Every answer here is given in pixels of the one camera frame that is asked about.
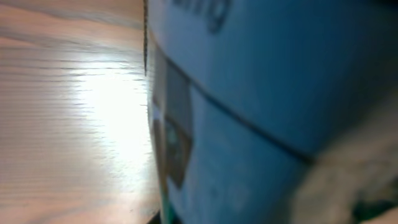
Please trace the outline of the green 3M glove package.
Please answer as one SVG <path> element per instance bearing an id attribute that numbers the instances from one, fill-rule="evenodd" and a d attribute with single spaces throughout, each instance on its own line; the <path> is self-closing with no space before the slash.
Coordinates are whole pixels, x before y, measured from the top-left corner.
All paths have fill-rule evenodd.
<path id="1" fill-rule="evenodd" d="M 397 222 L 397 2 L 147 0 L 157 223 Z"/>

